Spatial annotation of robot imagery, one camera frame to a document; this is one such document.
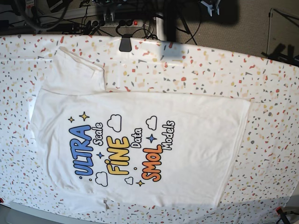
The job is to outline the white printed T-shirt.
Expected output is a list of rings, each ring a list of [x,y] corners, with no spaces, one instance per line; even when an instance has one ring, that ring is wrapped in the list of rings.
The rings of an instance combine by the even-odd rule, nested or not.
[[[63,49],[38,93],[38,157],[72,207],[105,200],[215,207],[251,103],[187,94],[108,92],[104,70]]]

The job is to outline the black table clamp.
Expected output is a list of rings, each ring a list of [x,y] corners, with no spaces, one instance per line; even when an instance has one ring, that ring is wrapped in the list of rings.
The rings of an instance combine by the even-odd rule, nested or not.
[[[132,46],[131,46],[131,34],[124,34],[121,37],[121,43],[119,46],[119,51],[120,52],[130,52],[132,50]]]

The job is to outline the white power strip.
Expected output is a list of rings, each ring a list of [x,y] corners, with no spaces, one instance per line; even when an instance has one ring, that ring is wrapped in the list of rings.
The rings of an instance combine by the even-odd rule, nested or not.
[[[120,20],[115,21],[100,21],[100,20],[91,20],[92,25],[102,24],[103,28],[116,28],[120,23]],[[133,27],[133,28],[141,28],[143,26],[143,20],[125,20],[124,27]]]

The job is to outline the terrazzo pattern tablecloth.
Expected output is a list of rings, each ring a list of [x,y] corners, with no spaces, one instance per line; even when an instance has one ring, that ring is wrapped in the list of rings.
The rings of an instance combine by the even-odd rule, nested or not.
[[[277,220],[299,182],[299,69],[221,49],[119,37],[9,35],[0,38],[0,196],[13,209],[60,222],[262,224]],[[105,69],[109,91],[190,93],[252,102],[242,146],[220,205],[159,208],[109,202],[71,213],[36,159],[29,130],[35,100],[59,48]]]

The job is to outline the red clamp bottom right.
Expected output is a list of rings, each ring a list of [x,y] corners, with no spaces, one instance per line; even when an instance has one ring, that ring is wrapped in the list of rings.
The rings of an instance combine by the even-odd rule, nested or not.
[[[276,212],[279,216],[279,219],[276,222],[276,224],[279,224],[279,222],[282,222],[283,224],[291,224],[281,207],[276,208]]]

